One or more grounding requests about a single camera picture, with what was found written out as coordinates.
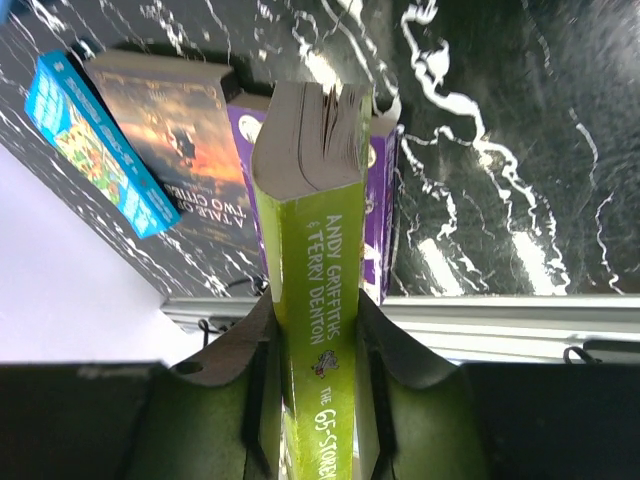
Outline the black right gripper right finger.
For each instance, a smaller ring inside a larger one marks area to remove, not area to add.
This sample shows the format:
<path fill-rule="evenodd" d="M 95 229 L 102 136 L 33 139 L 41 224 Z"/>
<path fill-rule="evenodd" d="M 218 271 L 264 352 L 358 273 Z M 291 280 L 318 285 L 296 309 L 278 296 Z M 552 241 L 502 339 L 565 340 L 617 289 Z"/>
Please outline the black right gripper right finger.
<path fill-rule="evenodd" d="M 455 365 L 361 295 L 356 423 L 364 479 L 635 479 L 639 369 Z"/>

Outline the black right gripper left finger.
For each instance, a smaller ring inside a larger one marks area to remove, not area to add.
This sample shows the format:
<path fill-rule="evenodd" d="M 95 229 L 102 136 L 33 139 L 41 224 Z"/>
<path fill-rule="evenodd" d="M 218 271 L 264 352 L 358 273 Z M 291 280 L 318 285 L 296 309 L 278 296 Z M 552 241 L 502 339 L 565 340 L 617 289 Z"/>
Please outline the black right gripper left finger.
<path fill-rule="evenodd" d="M 5 364 L 5 479 L 274 479 L 278 327 L 269 294 L 207 347 L 160 363 Z"/>

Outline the lime green treehouse book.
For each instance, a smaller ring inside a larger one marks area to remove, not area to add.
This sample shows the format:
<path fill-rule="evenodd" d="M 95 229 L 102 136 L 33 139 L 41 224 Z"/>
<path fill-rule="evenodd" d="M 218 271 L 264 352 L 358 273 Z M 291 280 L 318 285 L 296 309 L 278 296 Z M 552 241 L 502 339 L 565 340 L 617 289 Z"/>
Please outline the lime green treehouse book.
<path fill-rule="evenodd" d="M 280 82 L 251 156 L 292 479 L 353 475 L 371 104 L 366 85 Z"/>

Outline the light blue 26-storey book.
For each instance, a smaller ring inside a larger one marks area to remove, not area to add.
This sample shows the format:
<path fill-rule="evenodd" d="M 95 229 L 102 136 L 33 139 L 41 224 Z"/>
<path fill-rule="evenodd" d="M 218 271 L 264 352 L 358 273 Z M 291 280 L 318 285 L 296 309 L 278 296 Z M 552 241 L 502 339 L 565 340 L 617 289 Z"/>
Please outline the light blue 26-storey book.
<path fill-rule="evenodd" d="M 65 53 L 38 57 L 25 112 L 138 237 L 163 233 L 179 222 L 178 210 Z"/>

